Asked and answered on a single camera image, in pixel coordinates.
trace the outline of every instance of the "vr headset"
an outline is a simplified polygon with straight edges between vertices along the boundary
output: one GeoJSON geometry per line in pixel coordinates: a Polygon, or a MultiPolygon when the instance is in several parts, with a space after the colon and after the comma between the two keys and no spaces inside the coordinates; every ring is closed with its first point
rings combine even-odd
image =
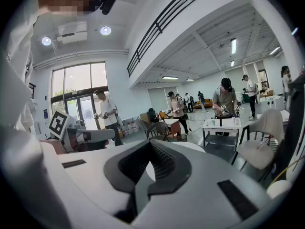
{"type": "Polygon", "coordinates": [[[114,2],[116,0],[94,0],[89,3],[89,6],[84,8],[84,12],[89,14],[96,11],[98,8],[102,11],[102,14],[109,14],[114,2]]]}

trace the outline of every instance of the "ceiling light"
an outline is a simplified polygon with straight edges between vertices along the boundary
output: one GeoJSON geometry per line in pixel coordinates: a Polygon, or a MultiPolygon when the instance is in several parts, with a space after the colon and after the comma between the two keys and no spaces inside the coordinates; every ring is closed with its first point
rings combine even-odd
{"type": "Polygon", "coordinates": [[[296,27],[295,30],[294,30],[291,34],[294,35],[294,34],[297,32],[298,29],[299,29],[299,28],[296,27]]]}
{"type": "Polygon", "coordinates": [[[45,46],[49,46],[52,41],[50,39],[50,37],[44,37],[42,40],[41,40],[42,44],[45,45],[45,46]]]}
{"type": "Polygon", "coordinates": [[[101,28],[101,34],[107,36],[111,33],[111,28],[109,26],[103,26],[101,28]]]}
{"type": "Polygon", "coordinates": [[[177,80],[178,77],[174,77],[174,76],[164,76],[164,77],[162,77],[162,79],[177,80]]]}
{"type": "Polygon", "coordinates": [[[277,50],[279,50],[281,47],[276,47],[269,55],[274,54],[277,50]]]}
{"type": "Polygon", "coordinates": [[[231,53],[234,54],[236,53],[236,46],[237,46],[237,39],[233,38],[231,39],[231,53]]]}

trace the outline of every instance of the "air conditioner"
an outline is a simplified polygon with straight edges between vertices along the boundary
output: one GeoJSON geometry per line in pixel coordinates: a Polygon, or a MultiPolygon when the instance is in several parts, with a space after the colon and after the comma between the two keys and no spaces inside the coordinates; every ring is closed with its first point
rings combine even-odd
{"type": "Polygon", "coordinates": [[[68,23],[58,27],[60,36],[57,37],[63,44],[70,42],[80,42],[87,40],[87,22],[78,21],[68,23]]]}

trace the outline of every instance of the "glass door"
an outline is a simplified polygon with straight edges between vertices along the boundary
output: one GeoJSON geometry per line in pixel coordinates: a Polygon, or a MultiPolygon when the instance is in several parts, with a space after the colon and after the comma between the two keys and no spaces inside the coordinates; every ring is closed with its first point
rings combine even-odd
{"type": "Polygon", "coordinates": [[[93,94],[65,100],[66,113],[75,120],[82,120],[87,130],[100,130],[99,121],[94,119],[96,113],[93,94]]]}
{"type": "Polygon", "coordinates": [[[91,96],[80,97],[81,112],[87,130],[97,130],[97,124],[94,119],[91,96]]]}

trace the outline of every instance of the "hair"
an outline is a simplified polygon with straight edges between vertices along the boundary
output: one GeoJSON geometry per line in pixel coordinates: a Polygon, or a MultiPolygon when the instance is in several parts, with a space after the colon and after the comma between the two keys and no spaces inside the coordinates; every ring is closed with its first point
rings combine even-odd
{"type": "Polygon", "coordinates": [[[281,77],[283,77],[284,75],[284,71],[289,69],[287,65],[282,66],[282,70],[281,70],[281,77]]]}
{"type": "Polygon", "coordinates": [[[248,76],[248,75],[244,74],[244,75],[243,75],[243,78],[242,78],[242,81],[244,81],[244,79],[245,79],[246,77],[248,77],[248,78],[249,78],[249,76],[248,76]]]}
{"type": "Polygon", "coordinates": [[[103,90],[96,90],[96,91],[94,92],[94,94],[95,94],[95,95],[97,95],[97,94],[104,94],[104,95],[105,95],[105,93],[104,93],[103,90]]]}
{"type": "Polygon", "coordinates": [[[228,90],[230,87],[232,87],[231,80],[227,77],[223,78],[221,80],[221,86],[223,86],[224,89],[228,90]]]}
{"type": "Polygon", "coordinates": [[[171,97],[172,95],[174,95],[173,92],[169,92],[169,93],[168,93],[168,96],[169,96],[169,97],[171,97]]]}

